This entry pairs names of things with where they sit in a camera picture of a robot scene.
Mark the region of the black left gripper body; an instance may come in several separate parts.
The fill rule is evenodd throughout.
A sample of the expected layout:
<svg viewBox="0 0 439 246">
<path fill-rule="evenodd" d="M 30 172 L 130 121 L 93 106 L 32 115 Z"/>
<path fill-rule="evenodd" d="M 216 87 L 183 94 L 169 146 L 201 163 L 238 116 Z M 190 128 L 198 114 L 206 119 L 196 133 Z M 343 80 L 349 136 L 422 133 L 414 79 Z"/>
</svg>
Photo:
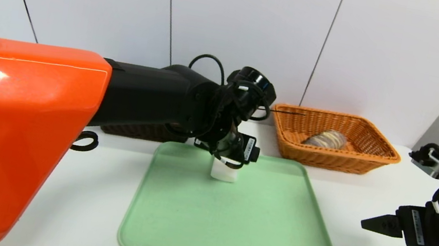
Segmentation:
<svg viewBox="0 0 439 246">
<path fill-rule="evenodd" d="M 218 142 L 216 153 L 230 163 L 245 164 L 251 161 L 251 154 L 256 145 L 256 138 L 230 131 Z"/>
</svg>

